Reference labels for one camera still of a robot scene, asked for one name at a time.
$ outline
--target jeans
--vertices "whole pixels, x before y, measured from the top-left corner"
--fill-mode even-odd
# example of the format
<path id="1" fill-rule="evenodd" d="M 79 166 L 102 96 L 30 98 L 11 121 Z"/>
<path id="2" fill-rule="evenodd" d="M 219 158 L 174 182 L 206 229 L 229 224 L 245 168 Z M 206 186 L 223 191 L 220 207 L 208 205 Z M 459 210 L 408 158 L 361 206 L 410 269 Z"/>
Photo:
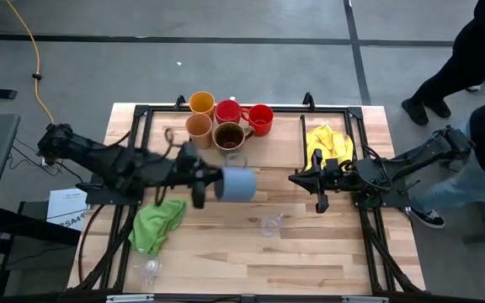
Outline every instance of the jeans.
<path id="1" fill-rule="evenodd" d="M 469 125 L 466 126 L 464 133 L 467 138 L 471 138 Z M 423 213 L 440 207 L 485 202 L 485 172 L 478 164 L 474 151 L 458 174 L 410 199 L 411 208 Z"/>
<path id="2" fill-rule="evenodd" d="M 441 100 L 485 79 L 485 28 L 472 20 L 456 37 L 452 57 L 411 97 L 416 105 Z"/>

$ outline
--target blue cup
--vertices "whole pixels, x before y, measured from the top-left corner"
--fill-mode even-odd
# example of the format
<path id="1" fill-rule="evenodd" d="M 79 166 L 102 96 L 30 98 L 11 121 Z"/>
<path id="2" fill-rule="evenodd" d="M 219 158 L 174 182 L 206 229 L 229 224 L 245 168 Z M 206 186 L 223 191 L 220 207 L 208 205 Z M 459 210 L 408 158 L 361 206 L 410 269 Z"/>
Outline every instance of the blue cup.
<path id="1" fill-rule="evenodd" d="M 248 202 L 256 194 L 256 173 L 245 167 L 222 167 L 222 179 L 215 182 L 220 202 Z"/>

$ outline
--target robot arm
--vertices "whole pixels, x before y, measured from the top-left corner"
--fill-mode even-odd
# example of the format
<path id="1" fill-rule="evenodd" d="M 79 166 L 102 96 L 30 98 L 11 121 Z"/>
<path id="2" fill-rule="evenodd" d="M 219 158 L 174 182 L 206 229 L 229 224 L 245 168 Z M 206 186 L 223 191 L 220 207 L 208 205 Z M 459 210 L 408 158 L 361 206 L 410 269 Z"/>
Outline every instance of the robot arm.
<path id="1" fill-rule="evenodd" d="M 338 163 L 327 159 L 321 169 L 322 153 L 315 150 L 312 167 L 305 172 L 289 176 L 289 180 L 302 186 L 310 194 L 317 194 L 316 212 L 328 208 L 325 190 L 348 191 L 363 194 L 367 199 L 382 198 L 390 193 L 405 191 L 404 178 L 438 160 L 456 160 L 469 156 L 473 144 L 460 130 L 447 126 L 435 131 L 421 146 L 393 159 L 385 159 L 368 146 L 363 146 L 374 158 Z"/>
<path id="2" fill-rule="evenodd" d="M 191 142 L 185 142 L 172 160 L 141 148 L 105 146 L 74 134 L 70 125 L 48 125 L 46 129 L 38 143 L 41 156 L 73 160 L 99 175 L 106 187 L 124 196 L 138 197 L 147 187 L 186 185 L 192 188 L 194 206 L 203 208 L 205 187 L 222 178 L 218 168 L 200 159 Z"/>

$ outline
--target black pants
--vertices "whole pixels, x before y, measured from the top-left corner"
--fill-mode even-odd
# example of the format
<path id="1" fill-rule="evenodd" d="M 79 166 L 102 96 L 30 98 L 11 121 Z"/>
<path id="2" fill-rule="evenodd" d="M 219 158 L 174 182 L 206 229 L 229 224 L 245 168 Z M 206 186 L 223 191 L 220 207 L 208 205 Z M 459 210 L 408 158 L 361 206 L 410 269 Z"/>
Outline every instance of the black pants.
<path id="1" fill-rule="evenodd" d="M 472 20 L 456 37 L 452 57 L 411 97 L 414 104 L 443 99 L 485 79 L 485 27 Z"/>

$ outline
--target black cable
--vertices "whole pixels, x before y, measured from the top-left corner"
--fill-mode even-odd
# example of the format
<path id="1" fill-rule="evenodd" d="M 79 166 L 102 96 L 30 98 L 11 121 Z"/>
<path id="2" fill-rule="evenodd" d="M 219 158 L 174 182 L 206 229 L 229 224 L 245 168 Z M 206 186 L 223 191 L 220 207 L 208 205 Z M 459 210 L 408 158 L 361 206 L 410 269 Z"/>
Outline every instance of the black cable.
<path id="1" fill-rule="evenodd" d="M 362 147 L 366 149 L 366 151 L 368 152 L 369 155 L 373 156 L 375 158 L 375 160 L 381 164 L 381 168 L 383 170 L 383 173 L 385 174 L 385 178 L 390 185 L 388 187 L 385 187 L 385 186 L 373 184 L 369 180 L 362 178 L 362 176 L 360 176 L 360 174 L 358 172 L 353 171 L 352 173 L 357 174 L 362 181 L 364 181 L 365 183 L 367 183 L 368 185 L 370 185 L 370 186 L 372 186 L 376 189 L 382 189 L 382 190 L 387 190 L 387 191 L 391 190 L 392 187 L 394 187 L 394 182 L 391 180 L 391 178 L 388 175 L 388 172 L 386 171 L 385 162 L 383 161 L 383 158 L 381 158 L 381 156 L 379 156 L 377 151 L 375 151 L 373 148 L 367 146 L 366 144 L 362 144 Z"/>
<path id="2" fill-rule="evenodd" d="M 94 148 L 95 151 L 98 151 L 98 150 L 103 150 L 103 149 L 108 149 L 108 148 L 111 148 L 111 147 L 114 147 L 114 146 L 118 146 L 122 141 L 124 141 L 126 138 L 128 138 L 128 136 L 131 135 L 131 132 L 128 131 L 124 136 L 122 136 L 118 141 L 116 141 L 115 143 L 112 143 L 108 146 L 105 146 L 105 147 L 100 147 L 100 148 Z"/>
<path id="3" fill-rule="evenodd" d="M 47 252 L 53 252 L 53 251 L 58 251 L 58 250 L 63 250 L 63 249 L 68 249 L 72 246 L 67 246 L 67 247 L 58 247 L 58 248 L 48 248 L 48 249 L 45 249 L 41 252 L 38 252 L 36 254 L 33 254 L 33 255 L 30 255 L 30 256 L 27 256 L 27 257 L 23 257 L 23 258 L 19 258 L 18 260 L 14 261 L 14 262 L 11 262 L 11 263 L 7 263 L 7 266 L 10 266 L 10 265 L 15 265 L 16 263 L 19 263 L 19 262 L 22 262 L 28 258 L 35 258 L 35 257 L 39 257 L 41 254 L 43 253 L 47 253 Z"/>
<path id="4" fill-rule="evenodd" d="M 80 183 L 83 183 L 83 179 L 82 177 L 80 177 L 77 173 L 73 172 L 72 170 L 70 170 L 68 167 L 66 167 L 63 162 L 56 162 L 57 164 L 60 165 L 60 167 L 63 167 L 65 168 L 66 171 L 68 171 L 69 173 L 71 173 L 72 175 L 74 175 L 74 177 L 78 178 L 80 180 Z"/>
<path id="5" fill-rule="evenodd" d="M 146 161 L 144 163 L 144 166 L 147 165 L 147 164 L 156 163 L 156 162 L 160 162 L 160 161 L 164 160 L 165 158 L 168 157 L 168 154 L 172 151 L 172 148 L 174 148 L 174 147 L 181 147 L 182 146 L 180 144 L 173 143 L 173 141 L 175 140 L 175 135 L 173 134 L 173 130 L 171 128 L 167 128 L 164 131 L 164 139 L 166 139 L 166 141 L 168 142 L 168 148 L 166 149 L 166 151 L 164 152 L 164 154 L 161 155 L 157 159 Z"/>
<path id="6" fill-rule="evenodd" d="M 23 146 L 25 146 L 25 147 L 29 148 L 29 149 L 30 149 L 32 152 L 34 152 L 34 153 L 35 153 L 35 155 L 38 153 L 38 151 L 37 151 L 37 150 L 35 150 L 33 147 L 31 147 L 31 146 L 29 146 L 29 145 L 27 145 L 27 144 L 23 143 L 23 142 L 22 142 L 20 139 L 18 139 L 17 137 L 14 137 L 14 139 L 15 139 L 15 140 L 16 140 L 18 143 L 20 143 L 21 145 L 23 145 Z"/>
<path id="7" fill-rule="evenodd" d="M 100 210 L 104 208 L 104 205 L 100 205 L 91 215 L 91 219 L 89 219 L 88 224 L 85 226 L 85 230 L 83 231 L 82 234 L 82 241 L 80 242 L 80 247 L 78 248 L 78 253 L 77 253 L 77 276 L 80 280 L 80 283 L 83 282 L 83 266 L 82 266 L 82 255 L 83 255 L 83 244 L 85 243 L 85 237 L 88 235 L 89 228 L 91 227 L 91 223 L 93 223 L 94 218 L 97 217 L 99 214 Z"/>
<path id="8" fill-rule="evenodd" d="M 49 172 L 49 171 L 47 171 L 47 170 L 46 170 L 44 167 L 42 167 L 42 165 L 35 163 L 35 161 L 33 161 L 33 160 L 30 158 L 30 157 L 28 157 L 27 155 L 25 155 L 25 154 L 24 154 L 22 151 L 20 151 L 20 150 L 19 150 L 19 149 L 18 149 L 16 146 L 12 146 L 12 148 L 13 148 L 13 149 L 14 149 L 16 152 L 18 152 L 20 155 L 22 155 L 22 157 L 24 157 L 25 159 L 27 159 L 27 163 L 28 163 L 29 165 L 31 165 L 31 166 L 36 166 L 36 167 L 38 167 L 38 168 L 42 169 L 43 171 L 45 171 L 45 173 L 47 173 L 47 174 L 51 175 L 52 177 L 55 177 L 55 176 L 57 176 L 59 173 L 61 173 L 61 171 L 58 171 L 57 173 L 50 173 L 50 172 Z M 11 162 L 10 162 L 10 164 L 9 164 L 9 165 L 11 166 L 11 167 L 10 167 L 10 169 L 16 169 L 16 167 L 18 167 L 18 165 L 21 163 L 21 161 L 20 161 L 18 164 L 16 164 L 15 166 L 13 166 L 13 167 L 12 167 L 12 163 L 13 163 L 13 160 L 14 160 L 14 158 L 13 158 L 12 154 L 11 154 L 11 156 L 9 157 L 9 159 L 11 159 Z"/>

